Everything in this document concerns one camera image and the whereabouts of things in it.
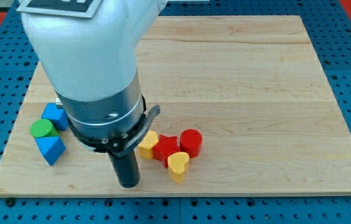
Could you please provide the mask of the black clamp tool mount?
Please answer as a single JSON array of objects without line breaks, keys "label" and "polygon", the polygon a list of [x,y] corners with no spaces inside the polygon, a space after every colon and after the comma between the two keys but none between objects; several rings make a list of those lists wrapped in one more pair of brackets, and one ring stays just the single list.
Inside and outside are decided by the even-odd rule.
[{"label": "black clamp tool mount", "polygon": [[159,105],[146,112],[142,95],[135,99],[68,100],[74,136],[91,152],[111,152],[117,157],[129,154],[143,140],[160,112]]}]

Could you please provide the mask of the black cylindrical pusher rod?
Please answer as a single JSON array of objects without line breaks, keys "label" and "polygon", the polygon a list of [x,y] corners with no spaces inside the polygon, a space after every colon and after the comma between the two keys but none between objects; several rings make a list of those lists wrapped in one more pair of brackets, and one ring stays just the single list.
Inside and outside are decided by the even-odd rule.
[{"label": "black cylindrical pusher rod", "polygon": [[140,173],[134,151],[123,157],[117,157],[110,153],[108,155],[119,184],[124,188],[135,187],[140,181]]}]

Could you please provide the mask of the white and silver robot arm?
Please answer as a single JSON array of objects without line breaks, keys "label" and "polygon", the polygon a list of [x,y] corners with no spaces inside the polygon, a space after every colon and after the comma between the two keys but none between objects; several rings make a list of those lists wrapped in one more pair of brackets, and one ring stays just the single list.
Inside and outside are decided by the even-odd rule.
[{"label": "white and silver robot arm", "polygon": [[134,148],[161,111],[146,108],[136,46],[165,6],[165,0],[26,0],[17,8],[72,133],[87,149],[109,155],[126,188],[140,180]]}]

